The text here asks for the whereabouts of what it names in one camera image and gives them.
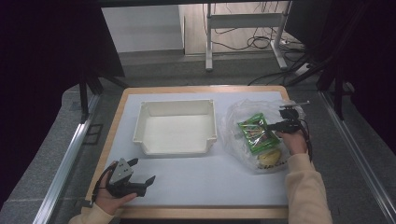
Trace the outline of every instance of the green packet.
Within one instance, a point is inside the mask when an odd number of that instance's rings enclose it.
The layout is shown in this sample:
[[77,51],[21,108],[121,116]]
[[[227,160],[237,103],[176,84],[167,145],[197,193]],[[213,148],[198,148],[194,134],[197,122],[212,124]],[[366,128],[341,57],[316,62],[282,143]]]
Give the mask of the green packet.
[[267,123],[263,113],[255,114],[250,119],[238,123],[238,126],[244,133],[252,154],[273,148],[280,142],[273,132],[265,130]]

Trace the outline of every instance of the transparent plastic bag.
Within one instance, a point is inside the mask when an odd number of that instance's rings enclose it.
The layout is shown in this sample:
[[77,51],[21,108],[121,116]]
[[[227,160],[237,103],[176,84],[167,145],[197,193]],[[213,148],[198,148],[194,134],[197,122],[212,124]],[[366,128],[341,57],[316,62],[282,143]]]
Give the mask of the transparent plastic bag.
[[[290,104],[295,103],[283,100],[273,102],[243,100],[231,105],[228,108],[227,115],[221,118],[219,124],[219,138],[224,145],[224,149],[256,174],[271,174],[285,169],[290,153],[282,139],[277,139],[273,133],[267,133],[267,137],[271,136],[276,140],[266,147],[261,147],[258,150],[253,148],[252,150],[254,144],[249,143],[249,135],[246,130],[244,131],[241,128],[241,124],[244,122],[249,124],[250,121],[258,120],[261,118],[261,114],[266,124],[283,121],[279,113],[279,110],[282,109],[280,106]],[[299,118],[303,119],[304,111],[299,106],[294,108],[298,111]]]

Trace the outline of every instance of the white wall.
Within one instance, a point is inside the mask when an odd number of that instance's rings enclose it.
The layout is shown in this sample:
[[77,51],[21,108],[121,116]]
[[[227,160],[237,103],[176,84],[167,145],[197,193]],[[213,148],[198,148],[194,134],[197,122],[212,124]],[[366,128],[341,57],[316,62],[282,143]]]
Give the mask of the white wall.
[[178,6],[102,8],[117,52],[183,49]]

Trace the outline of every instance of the wooden table edge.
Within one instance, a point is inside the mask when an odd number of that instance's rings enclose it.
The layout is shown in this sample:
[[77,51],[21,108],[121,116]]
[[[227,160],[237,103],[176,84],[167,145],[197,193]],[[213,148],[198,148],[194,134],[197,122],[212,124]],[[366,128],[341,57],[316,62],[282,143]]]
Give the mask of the wooden table edge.
[[[105,170],[107,157],[110,153],[111,146],[113,145],[116,131],[119,127],[120,118],[122,116],[125,103],[128,100],[130,94],[158,94],[158,93],[199,93],[199,92],[243,92],[243,91],[278,91],[280,92],[282,99],[289,100],[286,89],[282,86],[187,86],[187,87],[148,87],[148,88],[128,88],[122,93],[119,106],[117,108],[114,119],[111,123],[110,130],[108,132],[102,154],[99,162],[95,168],[95,172],[92,177],[90,187],[88,189],[85,199],[91,200],[92,191],[96,184],[96,180],[99,179],[102,172]],[[81,213],[88,212],[90,208],[82,207]],[[172,208],[172,207],[123,207],[123,212],[120,213],[120,217],[123,218],[145,218],[144,215],[138,215],[136,212],[139,211],[142,214],[149,214],[146,218],[173,218],[171,214],[174,214],[174,218],[199,218],[196,214],[202,216],[210,216],[210,214],[217,214],[215,217],[208,218],[286,218],[288,216],[288,208],[274,208],[274,207],[260,207],[260,208],[219,208],[219,207],[199,207],[199,208]],[[250,214],[252,217],[245,217],[244,214]]]

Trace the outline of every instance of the sleeve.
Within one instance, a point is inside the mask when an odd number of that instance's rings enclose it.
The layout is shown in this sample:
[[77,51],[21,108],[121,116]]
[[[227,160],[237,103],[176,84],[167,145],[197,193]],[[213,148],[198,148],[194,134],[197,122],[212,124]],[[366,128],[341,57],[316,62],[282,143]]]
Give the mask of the sleeve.
[[315,170],[308,155],[293,155],[288,164],[289,224],[332,223],[321,174]]
[[94,203],[89,213],[73,217],[69,224],[108,224],[113,217]]

